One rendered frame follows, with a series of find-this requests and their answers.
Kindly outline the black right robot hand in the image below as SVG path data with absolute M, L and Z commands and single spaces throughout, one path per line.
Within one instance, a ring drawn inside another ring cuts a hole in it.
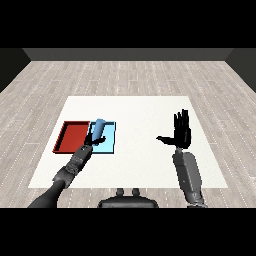
M 175 145 L 177 148 L 188 149 L 191 145 L 191 129 L 187 110 L 182 110 L 174 115 L 174 137 L 158 136 L 157 140 L 166 145 Z

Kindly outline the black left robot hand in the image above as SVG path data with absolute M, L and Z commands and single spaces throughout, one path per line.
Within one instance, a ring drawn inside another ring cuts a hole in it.
M 92 145 L 99 145 L 100 143 L 103 143 L 104 141 L 106 140 L 106 137 L 103 136 L 102 138 L 98 138 L 96 140 L 93 140 L 92 139 L 92 134 L 91 133 L 88 133 L 85 137 L 85 140 L 84 140 L 84 144 L 85 145 L 89 145 L 89 146 L 92 146 Z

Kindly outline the small blue can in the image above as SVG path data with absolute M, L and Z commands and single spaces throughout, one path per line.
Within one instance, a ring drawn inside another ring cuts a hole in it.
M 105 127 L 106 121 L 103 119 L 97 119 L 94 125 L 92 140 L 100 139 Z

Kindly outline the light blue shallow open box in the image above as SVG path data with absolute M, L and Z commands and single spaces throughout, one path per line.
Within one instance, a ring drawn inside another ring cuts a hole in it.
M 93 121 L 89 125 L 89 131 L 93 134 L 93 129 L 96 121 Z M 107 122 L 105 124 L 102 136 L 106 137 L 106 140 L 99 145 L 92 145 L 94 154 L 113 154 L 114 146 L 115 146 L 115 131 L 116 131 L 116 123 L 115 122 Z

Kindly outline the red shallow open box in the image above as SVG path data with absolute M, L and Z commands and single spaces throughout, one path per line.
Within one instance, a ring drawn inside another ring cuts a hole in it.
M 89 124 L 89 121 L 65 121 L 52 152 L 55 154 L 73 154 L 84 144 Z

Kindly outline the dark grey robot body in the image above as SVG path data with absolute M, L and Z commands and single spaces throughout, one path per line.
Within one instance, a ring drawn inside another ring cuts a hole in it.
M 116 195 L 101 200 L 98 208 L 158 208 L 158 204 L 153 199 L 142 197 L 138 188 L 132 189 L 131 196 L 125 196 L 124 189 L 118 188 Z

